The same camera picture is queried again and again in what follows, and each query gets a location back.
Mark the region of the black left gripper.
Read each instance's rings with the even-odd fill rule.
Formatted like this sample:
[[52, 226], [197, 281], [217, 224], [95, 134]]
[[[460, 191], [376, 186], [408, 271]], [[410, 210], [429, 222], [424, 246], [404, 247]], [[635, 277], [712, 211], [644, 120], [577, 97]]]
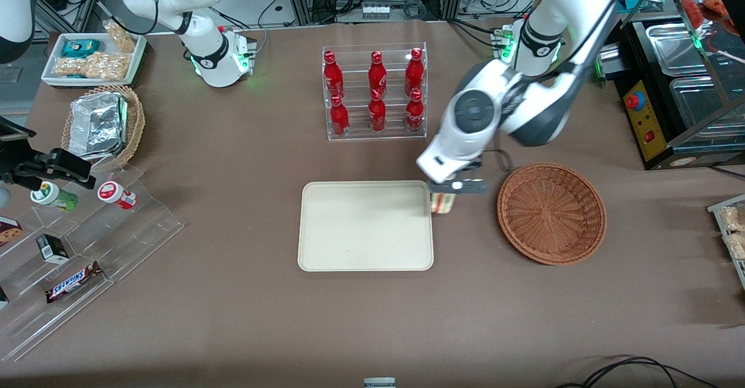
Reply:
[[454, 173], [450, 174], [449, 180], [456, 180], [456, 179], [462, 179], [462, 178], [469, 178], [469, 179], [476, 178], [477, 171], [479, 170], [479, 168], [482, 167], [482, 165], [483, 165], [483, 158], [481, 156], [477, 156], [473, 160], [470, 160], [469, 163], [459, 168]]

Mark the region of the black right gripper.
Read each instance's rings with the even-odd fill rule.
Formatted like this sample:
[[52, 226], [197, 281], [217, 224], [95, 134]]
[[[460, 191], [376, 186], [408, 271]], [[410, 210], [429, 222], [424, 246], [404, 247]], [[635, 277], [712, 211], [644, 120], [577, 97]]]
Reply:
[[[41, 162], [50, 172], [18, 168], [29, 162], [35, 167], [40, 155]], [[43, 181], [61, 180], [92, 190], [96, 185], [94, 176], [74, 176], [90, 175], [90, 170], [91, 165], [87, 160], [63, 148], [54, 148], [42, 155], [42, 152], [32, 149], [29, 143], [1, 143], [1, 176], [5, 184], [16, 184], [29, 191], [39, 191]]]

